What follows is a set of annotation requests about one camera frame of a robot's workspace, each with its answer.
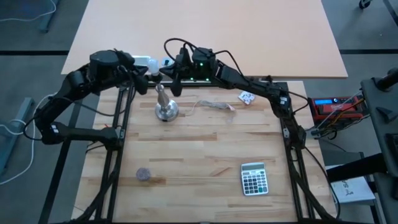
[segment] beige board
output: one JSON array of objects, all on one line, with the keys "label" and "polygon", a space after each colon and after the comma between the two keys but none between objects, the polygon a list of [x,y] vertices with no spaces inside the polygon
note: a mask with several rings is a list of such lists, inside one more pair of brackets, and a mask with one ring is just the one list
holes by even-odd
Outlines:
[{"label": "beige board", "polygon": [[[346,78],[321,0],[92,0],[62,74],[118,49],[162,60],[172,37],[229,50],[246,76]],[[171,42],[174,57],[181,42]],[[235,67],[226,54],[217,56]]]},{"label": "beige board", "polygon": [[[305,95],[302,82],[289,82],[289,90]],[[113,88],[101,94],[100,111],[113,112],[117,91]],[[257,96],[245,106],[239,94],[239,90],[184,88],[181,97],[172,97],[179,105],[180,116],[171,123],[155,117],[157,93],[153,89],[144,96],[137,94],[129,117],[114,222],[296,221],[279,120],[265,98]],[[236,111],[198,105],[192,115],[185,114],[198,100],[226,102]],[[296,96],[292,101],[295,109],[305,104]],[[299,111],[296,118],[304,128],[313,125],[308,108]],[[95,128],[110,125],[112,120],[96,115]],[[323,164],[318,141],[308,139],[307,147]],[[86,155],[73,218],[97,194],[105,157],[103,147]],[[322,171],[308,152],[303,151],[303,157],[311,191],[335,215]],[[240,167],[247,162],[265,163],[269,184],[266,196],[243,195]],[[150,181],[136,179],[140,167],[149,168],[153,176]]]}]

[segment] white calculator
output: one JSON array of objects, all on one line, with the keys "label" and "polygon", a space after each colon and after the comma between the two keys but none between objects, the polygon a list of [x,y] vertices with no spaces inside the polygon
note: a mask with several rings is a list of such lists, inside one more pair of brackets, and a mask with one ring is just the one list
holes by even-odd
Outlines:
[{"label": "white calculator", "polygon": [[266,169],[263,162],[242,164],[242,187],[246,196],[268,193]]}]

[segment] digital display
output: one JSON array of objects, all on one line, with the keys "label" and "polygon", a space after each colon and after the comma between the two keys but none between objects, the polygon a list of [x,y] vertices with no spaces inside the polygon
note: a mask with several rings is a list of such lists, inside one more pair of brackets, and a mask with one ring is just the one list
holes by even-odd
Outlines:
[{"label": "digital display", "polygon": [[315,105],[332,104],[332,100],[315,100]]},{"label": "digital display", "polygon": [[264,165],[259,164],[259,165],[252,165],[252,166],[242,166],[242,170],[253,170],[253,169],[263,169]]}]

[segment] white cable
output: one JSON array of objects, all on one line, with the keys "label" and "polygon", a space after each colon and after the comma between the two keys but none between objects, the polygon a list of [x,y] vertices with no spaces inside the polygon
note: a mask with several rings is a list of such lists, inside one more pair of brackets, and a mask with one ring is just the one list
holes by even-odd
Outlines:
[{"label": "white cable", "polygon": [[227,109],[229,108],[231,111],[234,111],[235,108],[233,108],[231,105],[227,104],[227,103],[212,103],[206,100],[199,100],[197,101],[193,106],[192,106],[192,110],[185,113],[185,115],[191,115],[193,113],[193,110],[195,109],[195,106],[200,103],[202,106],[209,106],[211,108],[218,108],[218,109]]},{"label": "white cable", "polygon": [[[55,95],[55,93],[54,93],[54,94],[49,94],[49,95],[43,97],[43,98],[39,101],[39,103],[37,104],[35,110],[33,111],[33,116],[35,115],[35,113],[36,113],[36,111],[37,111],[37,108],[39,108],[39,106],[43,103],[43,101],[44,101],[45,99],[47,99],[48,97],[51,97],[51,96],[53,96],[53,95]],[[36,123],[35,123],[35,120],[33,120],[33,138],[35,138],[35,135],[36,135]],[[30,163],[29,163],[29,165],[28,165],[22,172],[20,172],[19,174],[15,175],[14,177],[11,177],[11,178],[8,179],[8,180],[5,180],[5,181],[3,181],[3,182],[0,182],[0,185],[6,184],[6,183],[8,183],[8,182],[14,180],[15,178],[19,177],[20,175],[24,174],[27,170],[29,170],[29,168],[31,167],[31,165],[32,165],[32,163],[33,163],[34,152],[35,152],[35,147],[34,147],[34,146],[35,146],[35,141],[32,140],[32,157],[30,158]]]},{"label": "white cable", "polygon": [[53,0],[50,0],[50,1],[51,1],[51,3],[52,3],[53,6],[54,6],[54,9],[53,9],[52,11],[50,11],[50,12],[46,12],[46,13],[43,13],[43,14],[41,14],[41,15],[38,15],[38,16],[36,16],[36,17],[33,18],[33,19],[8,18],[8,19],[0,19],[0,22],[6,22],[6,21],[31,22],[31,21],[35,21],[36,19],[38,19],[38,18],[40,18],[40,17],[42,17],[42,16],[45,16],[45,15],[48,15],[48,14],[51,14],[51,13],[55,13],[55,11],[57,10],[57,6],[56,6],[55,3],[53,2]]},{"label": "white cable", "polygon": [[332,114],[334,114],[337,110],[341,109],[343,107],[343,104],[347,103],[350,99],[354,98],[354,96],[360,94],[362,92],[362,90],[360,90],[359,92],[357,92],[355,95],[353,95],[352,97],[348,98],[346,101],[344,101],[342,104],[340,104],[339,106],[337,106],[318,126],[317,128],[319,128]]},{"label": "white cable", "polygon": [[[20,122],[20,123],[22,123],[24,126],[26,125],[25,121],[19,120],[19,119],[12,119],[12,120],[10,120],[10,123],[11,123],[11,122]],[[20,135],[20,134],[23,134],[23,132],[21,132],[21,133],[15,133],[15,132],[11,131],[11,130],[7,127],[7,125],[4,125],[4,124],[0,124],[0,127],[4,127],[8,133],[13,134],[13,135]]]}]

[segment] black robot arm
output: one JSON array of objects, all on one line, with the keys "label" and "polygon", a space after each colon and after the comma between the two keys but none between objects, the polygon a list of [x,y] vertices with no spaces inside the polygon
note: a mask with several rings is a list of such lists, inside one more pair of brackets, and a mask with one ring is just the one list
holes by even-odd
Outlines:
[{"label": "black robot arm", "polygon": [[112,87],[134,88],[146,94],[148,82],[145,66],[134,65],[134,58],[117,50],[104,50],[90,55],[89,64],[69,73],[60,90],[38,109],[34,115],[35,124],[42,134],[44,144],[58,144],[66,138],[82,141],[99,141],[107,149],[118,147],[119,134],[115,128],[102,130],[69,128],[55,119],[74,101],[84,99],[90,93],[99,95]]},{"label": "black robot arm", "polygon": [[211,49],[197,47],[193,49],[191,61],[188,49],[182,47],[174,63],[160,69],[161,73],[173,79],[170,89],[174,96],[181,95],[182,80],[206,80],[220,88],[237,88],[267,98],[275,116],[285,125],[283,132],[285,136],[289,136],[290,146],[304,149],[306,133],[294,118],[289,92],[270,78],[268,82],[260,82],[244,77],[237,70],[217,60],[216,54]]}]

